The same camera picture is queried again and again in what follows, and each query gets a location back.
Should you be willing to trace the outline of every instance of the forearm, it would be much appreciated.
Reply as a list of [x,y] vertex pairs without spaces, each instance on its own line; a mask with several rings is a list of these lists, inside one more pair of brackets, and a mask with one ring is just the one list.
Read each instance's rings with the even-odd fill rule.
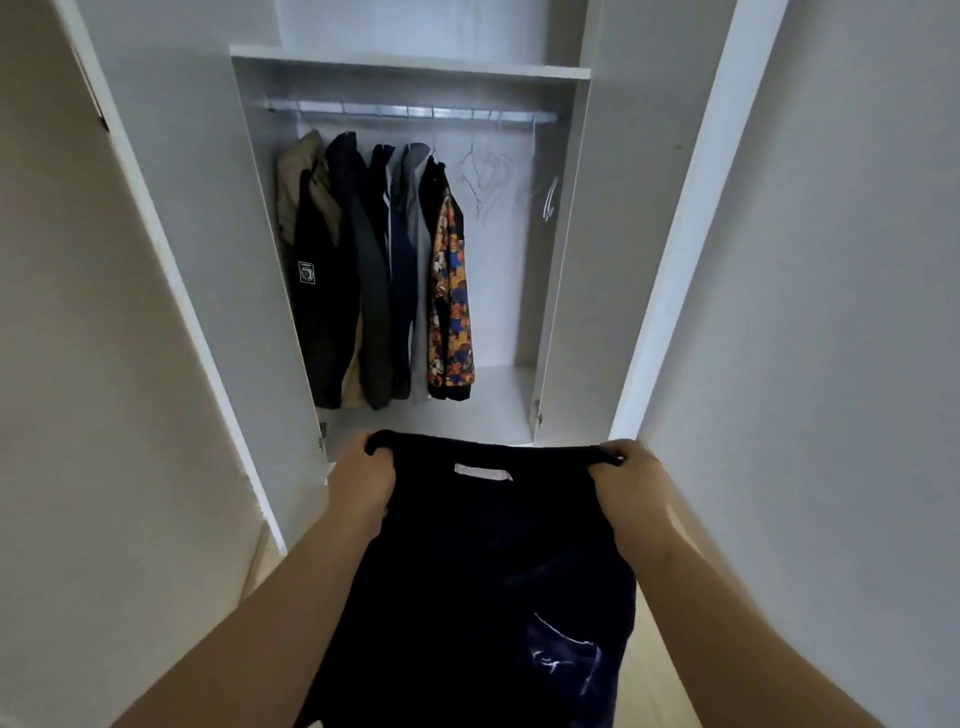
[[370,542],[328,516],[114,728],[293,725]]
[[665,516],[618,546],[705,728],[879,726],[752,611]]

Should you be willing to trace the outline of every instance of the right hand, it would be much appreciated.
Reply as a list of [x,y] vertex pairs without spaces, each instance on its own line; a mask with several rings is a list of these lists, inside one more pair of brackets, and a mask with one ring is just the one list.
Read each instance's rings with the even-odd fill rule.
[[669,524],[668,479],[660,461],[636,440],[613,440],[603,447],[623,458],[619,466],[597,463],[588,468],[617,543]]

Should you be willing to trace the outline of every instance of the white wardrobe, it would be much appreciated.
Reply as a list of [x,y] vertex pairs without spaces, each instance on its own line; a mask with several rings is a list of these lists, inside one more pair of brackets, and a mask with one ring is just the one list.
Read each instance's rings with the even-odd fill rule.
[[[608,437],[735,0],[57,0],[275,536],[358,428]],[[465,402],[313,406],[276,154],[422,141],[465,214]]]

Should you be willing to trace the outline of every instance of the jacket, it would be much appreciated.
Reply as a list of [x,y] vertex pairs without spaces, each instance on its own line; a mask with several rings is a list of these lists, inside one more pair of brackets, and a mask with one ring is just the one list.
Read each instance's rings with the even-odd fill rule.
[[409,183],[403,171],[409,155],[409,145],[403,150],[395,150],[388,166],[390,225],[387,254],[390,257],[390,306],[394,317],[390,351],[394,362],[396,400],[410,397],[410,344],[418,300],[417,248],[410,239],[407,220]]
[[333,196],[344,211],[340,244],[349,241],[356,250],[360,281],[363,345],[360,349],[360,382],[373,409],[390,403],[393,367],[390,357],[390,276],[387,259],[364,207],[370,183],[367,165],[357,151],[354,132],[337,136],[326,148]]
[[417,256],[417,312],[413,323],[413,344],[410,354],[410,399],[426,401],[426,356],[427,356],[427,269],[433,233],[427,227],[420,204],[420,181],[430,159],[430,147],[426,144],[411,144],[403,160],[403,176],[406,181],[404,206],[407,213],[407,234]]
[[[354,253],[338,250],[342,212],[330,194],[323,159],[317,158],[322,151],[320,135],[313,131],[278,156],[276,222],[286,243],[281,262],[313,400],[319,407],[335,409],[363,403],[359,368],[363,323]],[[356,303],[343,305],[345,298]]]
[[427,299],[427,387],[436,400],[466,400],[474,380],[473,344],[464,265],[464,215],[450,194],[442,164],[427,164],[420,183],[423,203],[442,190],[430,259]]

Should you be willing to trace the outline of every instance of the white shelf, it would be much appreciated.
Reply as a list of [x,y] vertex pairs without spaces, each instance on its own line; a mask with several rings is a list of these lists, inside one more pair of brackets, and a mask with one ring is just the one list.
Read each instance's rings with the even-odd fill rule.
[[394,56],[386,53],[292,53],[269,45],[230,45],[234,58],[289,63],[316,63],[323,65],[366,66],[368,68],[403,68],[413,71],[449,73],[531,81],[589,81],[590,69],[579,66],[534,65],[526,63],[498,63],[495,61],[465,61],[418,56]]
[[528,416],[534,367],[480,367],[476,374],[470,399],[465,401],[394,400],[375,412],[368,406],[318,408],[317,416],[327,423],[328,459],[336,461],[350,435],[365,429],[395,429],[498,445],[529,445],[533,441]]

